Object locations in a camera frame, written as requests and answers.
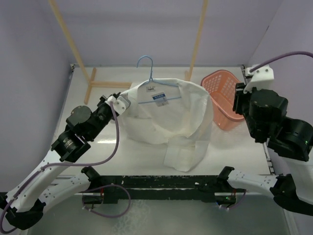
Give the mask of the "white shirt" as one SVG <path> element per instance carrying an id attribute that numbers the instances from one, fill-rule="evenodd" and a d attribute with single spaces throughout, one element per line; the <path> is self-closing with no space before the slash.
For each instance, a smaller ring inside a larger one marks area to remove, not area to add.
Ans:
<path id="1" fill-rule="evenodd" d="M 120 116 L 127 136 L 139 142 L 167 146 L 163 164 L 177 171 L 188 172 L 205 157 L 211 138 L 213 105 L 211 97 L 202 86 L 176 78 L 156 78 L 174 83 L 176 87 L 150 83 L 134 86 L 121 93 L 131 105 Z M 152 96 L 165 93 L 180 99 L 163 103 L 153 101 Z"/>

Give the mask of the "blue wire hanger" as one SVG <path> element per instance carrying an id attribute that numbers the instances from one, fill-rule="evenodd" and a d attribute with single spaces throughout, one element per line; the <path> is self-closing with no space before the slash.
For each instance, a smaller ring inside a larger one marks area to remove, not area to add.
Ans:
<path id="1" fill-rule="evenodd" d="M 143 55 L 143 56 L 141 56 L 141 57 L 138 59 L 138 61 L 137 61 L 136 68 L 138 68 L 139 63 L 140 63 L 140 61 L 141 61 L 143 58 L 149 58 L 150 61 L 151 61 L 150 76 L 149 76 L 149 79 L 148 79 L 147 81 L 143 82 L 143 83 L 140 84 L 138 87 L 142 87 L 142 86 L 148 85 L 148 84 L 150 84 L 150 83 L 161 84 L 161 85 L 168 86 L 168 87 L 176 87 L 176 88 L 179 87 L 179 85 L 174 84 L 174 83 L 169 83 L 169 82 L 164 82 L 164 81 L 160 81 L 160 80 L 153 79 L 153 67 L 154 67 L 154 62 L 153 62 L 153 59 L 152 59 L 149 55 Z M 139 102 L 139 104 L 146 104 L 146 103 L 163 103 L 163 102 L 167 102 L 168 100 L 175 100 L 175 99 L 180 99 L 180 98 L 181 98 L 181 95 L 180 95 L 180 96 L 177 96 L 177 97 L 170 97 L 170 98 L 168 98 L 168 97 L 165 95 L 165 93 L 161 93 L 161 94 L 158 94 L 158 95 L 153 95 L 153 96 L 152 96 L 153 101 Z"/>

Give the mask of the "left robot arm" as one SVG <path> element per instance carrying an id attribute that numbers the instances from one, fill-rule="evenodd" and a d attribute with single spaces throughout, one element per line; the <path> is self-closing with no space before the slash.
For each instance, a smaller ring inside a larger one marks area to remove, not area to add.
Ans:
<path id="1" fill-rule="evenodd" d="M 130 104 L 117 93 L 100 97 L 95 111 L 75 107 L 44 159 L 18 186 L 0 194 L 1 220 L 6 219 L 15 229 L 27 230 L 63 200 L 86 190 L 99 190 L 104 180 L 94 169 L 96 164 L 78 164 L 77 160 L 90 149 L 89 142 L 111 120 L 117 121 Z"/>

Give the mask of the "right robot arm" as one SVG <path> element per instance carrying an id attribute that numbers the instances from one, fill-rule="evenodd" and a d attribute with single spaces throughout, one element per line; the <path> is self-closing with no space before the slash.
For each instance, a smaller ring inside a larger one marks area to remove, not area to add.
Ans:
<path id="1" fill-rule="evenodd" d="M 226 166 L 217 177 L 222 191 L 245 189 L 274 200 L 283 209 L 313 214 L 313 127 L 300 119 L 287 117 L 288 100 L 267 89 L 237 83 L 233 111 L 243 115 L 256 143 L 266 143 L 282 157 L 290 170 L 286 175 L 262 176 Z"/>

